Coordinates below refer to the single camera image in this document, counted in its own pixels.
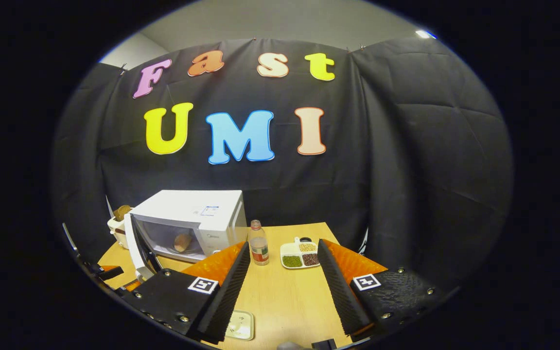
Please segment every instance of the microwave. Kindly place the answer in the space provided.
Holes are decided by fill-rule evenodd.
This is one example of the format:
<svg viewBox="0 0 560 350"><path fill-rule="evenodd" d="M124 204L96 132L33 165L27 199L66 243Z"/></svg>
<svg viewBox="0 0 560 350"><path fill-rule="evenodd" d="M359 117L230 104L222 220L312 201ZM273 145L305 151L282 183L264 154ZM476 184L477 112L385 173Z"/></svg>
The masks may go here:
<svg viewBox="0 0 560 350"><path fill-rule="evenodd" d="M156 255L195 263L246 241L248 228L242 191L162 190L124 216L136 270L140 264L136 237ZM175 246L177 238L186 238L181 240L186 246Z"/></svg>

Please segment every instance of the plastic bottle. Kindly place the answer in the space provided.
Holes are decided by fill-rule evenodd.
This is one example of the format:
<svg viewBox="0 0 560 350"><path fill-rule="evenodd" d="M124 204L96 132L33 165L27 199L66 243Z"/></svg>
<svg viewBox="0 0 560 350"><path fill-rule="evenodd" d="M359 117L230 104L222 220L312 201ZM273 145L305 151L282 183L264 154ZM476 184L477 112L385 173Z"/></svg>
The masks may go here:
<svg viewBox="0 0 560 350"><path fill-rule="evenodd" d="M249 249L252 252L252 260L255 264L269 263L269 250L267 249L267 235L261 227L261 222L253 220L249 225L249 233L247 235Z"/></svg>

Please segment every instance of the black fabric curtain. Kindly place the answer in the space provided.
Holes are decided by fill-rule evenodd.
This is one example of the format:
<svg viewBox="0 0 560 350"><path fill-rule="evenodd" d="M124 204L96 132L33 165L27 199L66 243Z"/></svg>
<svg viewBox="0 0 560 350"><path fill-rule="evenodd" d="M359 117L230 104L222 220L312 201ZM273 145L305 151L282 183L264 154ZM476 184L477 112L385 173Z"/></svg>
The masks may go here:
<svg viewBox="0 0 560 350"><path fill-rule="evenodd" d="M224 67L190 77L194 57L223 53ZM256 71L262 53L288 58L286 77ZM304 56L325 53L335 78L314 78ZM153 91L132 98L141 70L171 59ZM340 244L389 268L414 268L455 286L478 267L509 207L513 163L496 102L460 58L437 40L405 38L348 53L284 40L228 40L155 58L120 75L99 64L71 98L54 151L54 201L82 255L98 261L114 239L115 209L161 189L242 189L248 220L263 226L327 222ZM171 155L146 145L144 114L190 102L187 142ZM316 107L321 155L297 152L295 109ZM271 161L212 165L205 117L228 113L238 128L256 110L274 114Z"/></svg>

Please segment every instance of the table surface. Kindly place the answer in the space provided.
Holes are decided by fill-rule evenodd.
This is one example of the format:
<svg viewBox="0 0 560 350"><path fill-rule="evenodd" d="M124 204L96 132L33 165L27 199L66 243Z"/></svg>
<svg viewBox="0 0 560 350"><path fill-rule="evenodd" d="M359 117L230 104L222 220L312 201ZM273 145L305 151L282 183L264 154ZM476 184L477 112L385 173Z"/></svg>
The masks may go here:
<svg viewBox="0 0 560 350"><path fill-rule="evenodd" d="M291 243L295 237L310 237L338 243L327 224L263 227L269 246L269 264L258 266L250 261L235 310L254 315L254 338L243 341L226 337L217 345L205 344L225 350L259 349L275 350L286 341L309 348L311 343L334 339L336 347L351 343L345 336L340 318L334 308L330 289L321 266L289 270L280 263L280 246ZM158 257L164 268L182 271L191 263ZM118 243L105 252L98 262L102 266L122 267L122 274L105 281L112 288L119 288L135 279L135 268L129 251Z"/></svg>

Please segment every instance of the letter m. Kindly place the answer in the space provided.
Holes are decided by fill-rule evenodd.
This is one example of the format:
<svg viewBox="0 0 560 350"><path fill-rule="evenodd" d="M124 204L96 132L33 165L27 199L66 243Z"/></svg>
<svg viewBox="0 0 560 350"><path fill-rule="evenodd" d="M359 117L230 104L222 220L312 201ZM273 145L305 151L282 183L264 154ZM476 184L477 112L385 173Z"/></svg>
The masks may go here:
<svg viewBox="0 0 560 350"><path fill-rule="evenodd" d="M207 117L213 135L213 155L209 157L211 164L225 164L230 160L224 145L230 150L236 161L241 161L247 144L249 161L270 161L274 153L269 146L269 124L274 118L271 111L253 111L247 118L243 129L237 128L235 121L228 113L214 113Z"/></svg>

